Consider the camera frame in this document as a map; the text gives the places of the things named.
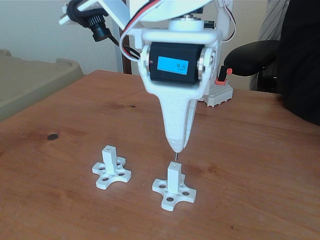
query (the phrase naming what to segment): white lego base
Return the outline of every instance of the white lego base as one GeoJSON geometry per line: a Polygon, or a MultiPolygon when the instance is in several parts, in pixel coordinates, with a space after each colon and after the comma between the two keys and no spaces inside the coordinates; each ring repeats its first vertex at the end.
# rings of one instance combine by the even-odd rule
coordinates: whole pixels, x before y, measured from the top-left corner
{"type": "Polygon", "coordinates": [[[214,107],[232,99],[233,93],[234,89],[228,83],[224,86],[212,84],[209,95],[204,97],[204,101],[208,107],[214,107]]]}
{"type": "Polygon", "coordinates": [[[163,196],[161,207],[172,212],[179,202],[194,203],[197,191],[185,185],[186,176],[181,174],[181,164],[172,161],[167,174],[167,181],[156,179],[152,184],[152,191],[163,196]]]}
{"type": "Polygon", "coordinates": [[[106,146],[102,150],[103,163],[97,162],[92,172],[100,175],[96,181],[98,189],[106,190],[110,184],[114,182],[127,183],[131,178],[131,171],[124,169],[126,159],[117,157],[116,148],[114,146],[106,146]]]}

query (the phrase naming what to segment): blue lcd display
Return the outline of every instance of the blue lcd display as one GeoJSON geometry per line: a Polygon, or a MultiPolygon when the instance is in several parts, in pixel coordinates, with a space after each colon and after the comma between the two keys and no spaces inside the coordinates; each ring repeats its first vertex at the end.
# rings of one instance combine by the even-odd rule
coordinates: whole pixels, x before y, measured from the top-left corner
{"type": "Polygon", "coordinates": [[[188,65],[189,61],[186,60],[159,56],[157,69],[169,73],[187,75],[188,65]]]}

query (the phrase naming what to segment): hole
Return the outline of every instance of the hole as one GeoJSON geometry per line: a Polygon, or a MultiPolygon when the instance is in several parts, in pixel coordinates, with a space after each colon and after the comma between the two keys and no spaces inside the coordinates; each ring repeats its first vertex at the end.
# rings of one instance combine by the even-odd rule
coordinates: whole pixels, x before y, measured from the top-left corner
{"type": "Polygon", "coordinates": [[[53,140],[56,140],[56,139],[58,139],[58,138],[59,138],[59,135],[56,134],[56,133],[54,133],[54,134],[48,135],[47,140],[53,141],[53,140]]]}

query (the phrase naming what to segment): white peg stand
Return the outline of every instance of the white peg stand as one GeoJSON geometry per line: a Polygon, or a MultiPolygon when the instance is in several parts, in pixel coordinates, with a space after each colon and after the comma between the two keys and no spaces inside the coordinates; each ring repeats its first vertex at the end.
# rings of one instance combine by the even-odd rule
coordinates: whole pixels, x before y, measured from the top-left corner
{"type": "Polygon", "coordinates": [[[173,211],[176,204],[182,201],[194,203],[197,191],[185,185],[185,175],[181,174],[181,164],[171,162],[168,167],[168,179],[154,180],[152,190],[163,196],[161,207],[173,211]]]}
{"type": "Polygon", "coordinates": [[[102,150],[102,158],[103,163],[97,162],[92,168],[94,174],[100,175],[95,183],[98,189],[106,190],[114,182],[129,182],[131,171],[124,169],[126,159],[117,157],[114,146],[106,146],[102,150]]]}

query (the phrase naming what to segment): red cable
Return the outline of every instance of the red cable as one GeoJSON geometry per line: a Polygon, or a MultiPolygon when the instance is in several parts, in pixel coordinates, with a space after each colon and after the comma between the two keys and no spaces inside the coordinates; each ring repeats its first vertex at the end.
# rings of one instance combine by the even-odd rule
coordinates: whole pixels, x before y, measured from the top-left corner
{"type": "MultiPolygon", "coordinates": [[[[144,13],[146,10],[148,10],[149,8],[151,8],[152,6],[154,6],[155,4],[157,4],[158,2],[160,2],[161,0],[155,0],[147,5],[145,5],[144,7],[140,8],[140,10],[134,15],[134,17],[128,22],[128,24],[126,25],[126,27],[124,28],[123,32],[125,32],[131,25],[132,23],[139,17],[141,16],[142,13],[144,13]]],[[[124,52],[126,54],[128,54],[129,56],[132,56],[131,53],[129,53],[125,48],[124,45],[122,44],[122,49],[124,50],[124,52]]]]}

